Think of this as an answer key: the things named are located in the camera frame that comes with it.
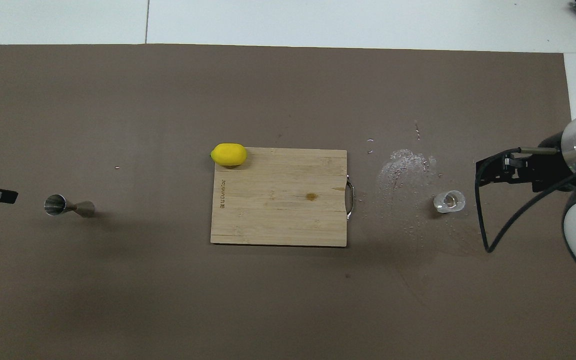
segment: small glass cup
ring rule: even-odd
[[[442,214],[459,212],[466,206],[466,197],[461,191],[451,190],[438,194],[432,201],[437,212]]]

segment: metal handle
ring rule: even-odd
[[[350,220],[350,215],[353,213],[355,209],[355,187],[353,186],[352,182],[350,182],[350,175],[345,175],[345,187],[350,188],[350,210],[346,210],[345,219],[348,221]]]

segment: brown table surface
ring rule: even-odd
[[[568,121],[561,54],[0,45],[0,359],[576,359],[567,195],[492,254],[473,196]],[[347,150],[348,247],[210,244],[220,142]],[[532,193],[482,196],[493,235]]]

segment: metal jigger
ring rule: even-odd
[[[90,201],[71,203],[61,194],[51,194],[43,203],[43,209],[50,216],[57,216],[67,212],[76,212],[84,218],[90,218],[95,214],[95,205]]]

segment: yellow lemon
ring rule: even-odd
[[[210,157],[224,167],[240,166],[246,161],[246,148],[238,143],[220,143],[210,152]]]

